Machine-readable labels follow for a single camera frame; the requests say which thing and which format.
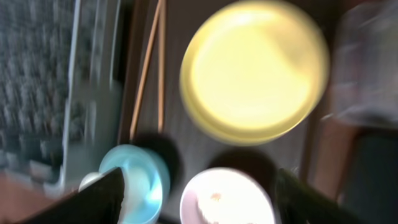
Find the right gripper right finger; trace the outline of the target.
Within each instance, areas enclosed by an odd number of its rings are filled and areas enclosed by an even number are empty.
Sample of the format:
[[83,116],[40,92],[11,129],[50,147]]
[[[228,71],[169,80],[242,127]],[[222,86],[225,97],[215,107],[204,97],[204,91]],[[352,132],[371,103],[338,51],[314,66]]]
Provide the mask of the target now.
[[285,169],[277,171],[275,202],[282,223],[361,224],[363,222]]

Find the small white cup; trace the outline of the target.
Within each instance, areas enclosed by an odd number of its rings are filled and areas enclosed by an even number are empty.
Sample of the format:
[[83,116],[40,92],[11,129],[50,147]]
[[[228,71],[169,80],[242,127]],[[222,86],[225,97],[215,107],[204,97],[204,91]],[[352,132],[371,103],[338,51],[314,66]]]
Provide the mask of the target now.
[[90,186],[92,183],[96,182],[97,180],[101,179],[103,177],[103,174],[99,172],[91,172],[84,176],[84,178],[81,180],[78,191],[81,192],[88,186]]

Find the yellow round plate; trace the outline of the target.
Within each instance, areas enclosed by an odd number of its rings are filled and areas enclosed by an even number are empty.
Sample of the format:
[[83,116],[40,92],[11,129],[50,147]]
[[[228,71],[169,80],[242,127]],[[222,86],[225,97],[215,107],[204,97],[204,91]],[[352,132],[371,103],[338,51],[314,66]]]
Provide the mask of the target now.
[[320,101],[330,60],[315,20],[287,1],[238,1],[192,37],[180,92],[192,121],[232,145],[279,138]]

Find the pink white bowl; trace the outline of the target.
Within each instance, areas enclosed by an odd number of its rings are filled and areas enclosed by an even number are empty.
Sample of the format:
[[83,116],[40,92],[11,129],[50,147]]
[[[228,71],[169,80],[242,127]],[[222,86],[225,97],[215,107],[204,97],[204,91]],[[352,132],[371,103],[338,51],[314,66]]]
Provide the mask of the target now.
[[237,169],[204,170],[185,186],[180,200],[181,224],[274,224],[267,192]]

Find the wooden chopstick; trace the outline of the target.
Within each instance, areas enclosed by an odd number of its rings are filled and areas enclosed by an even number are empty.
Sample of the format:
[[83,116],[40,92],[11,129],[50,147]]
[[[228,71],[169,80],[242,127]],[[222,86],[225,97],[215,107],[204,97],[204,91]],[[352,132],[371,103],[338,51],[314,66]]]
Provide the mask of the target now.
[[159,82],[158,82],[158,132],[161,133],[164,128],[164,111],[165,111],[165,33],[166,33],[166,8],[167,1],[162,0],[159,10],[159,26],[158,26],[158,41],[159,41]]
[[132,121],[131,121],[130,132],[129,132],[130,140],[134,139],[134,135],[136,133],[136,128],[137,128],[138,119],[139,119],[139,113],[141,110],[142,97],[144,94],[144,88],[145,88],[145,84],[146,84],[147,72],[149,69],[150,57],[152,54],[156,28],[157,28],[157,24],[159,21],[160,8],[161,8],[162,4],[163,4],[163,0],[158,0],[156,9],[155,9],[154,18],[152,21],[149,40],[147,43],[146,53],[145,53],[145,57],[144,57],[144,63],[142,66],[142,72],[141,72],[141,76],[140,76],[140,80],[139,80],[136,101],[134,103],[134,111],[132,114]]

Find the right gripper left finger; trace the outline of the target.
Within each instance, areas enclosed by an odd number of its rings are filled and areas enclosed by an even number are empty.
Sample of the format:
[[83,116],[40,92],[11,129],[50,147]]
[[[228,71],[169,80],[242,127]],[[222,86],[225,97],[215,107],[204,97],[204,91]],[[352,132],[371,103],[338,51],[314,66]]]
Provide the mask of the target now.
[[124,187],[123,172],[120,168],[115,168],[81,192],[67,196],[20,222],[22,224],[116,224],[124,199]]

